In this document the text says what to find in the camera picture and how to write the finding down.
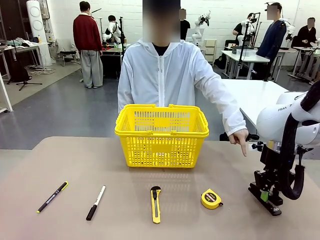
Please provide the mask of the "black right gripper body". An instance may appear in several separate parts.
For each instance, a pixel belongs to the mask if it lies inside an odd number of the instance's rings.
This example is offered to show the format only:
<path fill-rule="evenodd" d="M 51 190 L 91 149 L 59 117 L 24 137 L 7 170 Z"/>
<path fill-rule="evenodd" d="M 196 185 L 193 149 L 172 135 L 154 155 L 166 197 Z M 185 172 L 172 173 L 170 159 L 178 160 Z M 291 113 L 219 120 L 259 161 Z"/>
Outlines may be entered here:
<path fill-rule="evenodd" d="M 281 157 L 280 151 L 263 146 L 260 162 L 264 164 L 263 170 L 260 171 L 262 176 L 277 176 L 280 166 L 288 164 L 288 172 L 290 176 L 295 176 L 297 170 L 294 168 L 294 161 L 296 157 L 296 149 L 290 157 Z"/>

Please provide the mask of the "person's left hand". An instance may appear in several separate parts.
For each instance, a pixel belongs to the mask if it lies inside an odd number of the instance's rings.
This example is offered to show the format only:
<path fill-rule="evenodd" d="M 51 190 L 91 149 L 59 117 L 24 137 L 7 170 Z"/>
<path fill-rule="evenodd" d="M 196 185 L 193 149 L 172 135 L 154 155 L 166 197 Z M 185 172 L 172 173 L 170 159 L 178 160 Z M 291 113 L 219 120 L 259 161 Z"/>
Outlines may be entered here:
<path fill-rule="evenodd" d="M 233 145 L 240 145 L 242 154 L 246 157 L 247 156 L 247 144 L 246 139 L 249 135 L 249 132 L 247 129 L 241 129 L 233 134 L 231 134 L 229 138 L 229 142 Z"/>

